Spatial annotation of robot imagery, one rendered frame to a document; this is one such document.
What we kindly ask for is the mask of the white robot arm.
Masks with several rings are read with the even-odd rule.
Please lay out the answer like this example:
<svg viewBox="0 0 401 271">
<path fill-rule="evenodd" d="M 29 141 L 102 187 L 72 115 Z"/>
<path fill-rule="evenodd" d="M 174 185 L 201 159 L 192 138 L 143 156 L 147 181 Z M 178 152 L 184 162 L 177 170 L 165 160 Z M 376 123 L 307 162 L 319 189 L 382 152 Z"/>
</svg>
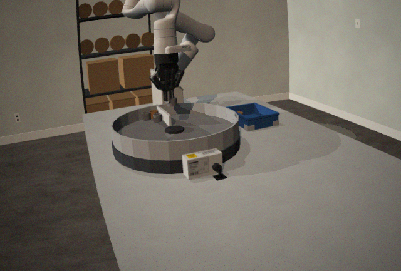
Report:
<svg viewBox="0 0 401 271">
<path fill-rule="evenodd" d="M 154 22 L 154 54 L 178 53 L 177 65 L 184 71 L 199 51 L 196 47 L 198 41 L 212 41 L 215 31 L 212 26 L 180 12 L 179 7 L 180 0 L 126 0 L 122 14 L 140 19 L 154 13 L 157 18 Z M 176 31 L 186 34 L 180 46 L 177 45 Z"/>
</svg>

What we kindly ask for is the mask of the grey metal ring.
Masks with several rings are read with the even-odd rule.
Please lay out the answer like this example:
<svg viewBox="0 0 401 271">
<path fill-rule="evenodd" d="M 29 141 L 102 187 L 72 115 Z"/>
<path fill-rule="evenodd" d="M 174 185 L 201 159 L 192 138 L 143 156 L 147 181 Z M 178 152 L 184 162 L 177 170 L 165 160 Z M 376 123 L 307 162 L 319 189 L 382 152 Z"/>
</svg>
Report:
<svg viewBox="0 0 401 271">
<path fill-rule="evenodd" d="M 151 120 L 151 115 L 150 115 L 150 112 L 143 112 L 142 113 L 142 119 L 144 120 L 144 121 L 147 121 L 147 120 Z"/>
<path fill-rule="evenodd" d="M 162 114 L 161 113 L 153 114 L 153 120 L 156 123 L 161 122 L 162 121 Z"/>
<path fill-rule="evenodd" d="M 167 103 L 167 106 L 169 107 L 177 106 L 177 97 L 170 99 L 170 103 Z"/>
</svg>

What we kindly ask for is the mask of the blue crate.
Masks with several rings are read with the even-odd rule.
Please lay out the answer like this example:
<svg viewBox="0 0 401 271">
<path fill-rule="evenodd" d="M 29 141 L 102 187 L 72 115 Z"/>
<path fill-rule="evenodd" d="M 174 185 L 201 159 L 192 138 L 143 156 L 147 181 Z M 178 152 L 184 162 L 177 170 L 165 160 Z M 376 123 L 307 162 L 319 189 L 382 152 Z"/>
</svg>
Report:
<svg viewBox="0 0 401 271">
<path fill-rule="evenodd" d="M 279 125 L 278 115 L 280 113 L 257 103 L 228 106 L 226 108 L 232 109 L 238 114 L 239 126 L 246 131 Z M 243 115 L 237 111 L 243 112 Z"/>
</svg>

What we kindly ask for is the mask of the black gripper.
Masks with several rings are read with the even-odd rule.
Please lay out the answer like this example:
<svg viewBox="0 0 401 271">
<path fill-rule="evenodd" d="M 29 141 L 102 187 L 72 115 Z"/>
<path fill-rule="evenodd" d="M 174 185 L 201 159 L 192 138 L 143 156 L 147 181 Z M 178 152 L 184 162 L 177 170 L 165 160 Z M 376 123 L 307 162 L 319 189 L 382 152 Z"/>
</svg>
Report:
<svg viewBox="0 0 401 271">
<path fill-rule="evenodd" d="M 179 86 L 184 75 L 184 71 L 180 70 L 177 65 L 178 53 L 155 54 L 154 60 L 155 73 L 149 76 L 149 79 L 158 90 L 163 91 L 165 103 L 170 103 L 170 99 L 174 98 L 174 88 Z"/>
</svg>

